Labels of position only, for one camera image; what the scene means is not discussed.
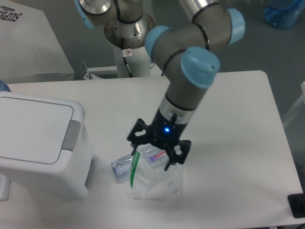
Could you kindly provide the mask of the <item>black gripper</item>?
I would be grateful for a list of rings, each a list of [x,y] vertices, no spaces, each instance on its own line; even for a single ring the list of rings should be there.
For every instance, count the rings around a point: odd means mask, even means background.
[[[127,136],[133,148],[131,154],[135,153],[138,146],[149,143],[166,151],[169,160],[164,171],[176,163],[183,165],[191,148],[190,140],[180,139],[186,125],[176,122],[173,124],[161,114],[159,109],[150,125],[139,118]]]

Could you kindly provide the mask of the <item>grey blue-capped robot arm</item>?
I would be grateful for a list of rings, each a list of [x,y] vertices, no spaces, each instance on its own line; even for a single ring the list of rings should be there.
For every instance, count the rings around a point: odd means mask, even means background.
[[[113,41],[122,49],[144,47],[170,84],[150,125],[138,119],[128,135],[132,147],[151,144],[166,151],[168,166],[183,164],[191,141],[180,136],[219,72],[214,52],[242,39],[245,21],[217,0],[182,0],[191,24],[179,30],[151,26],[141,0],[77,0],[84,23],[113,23]]]

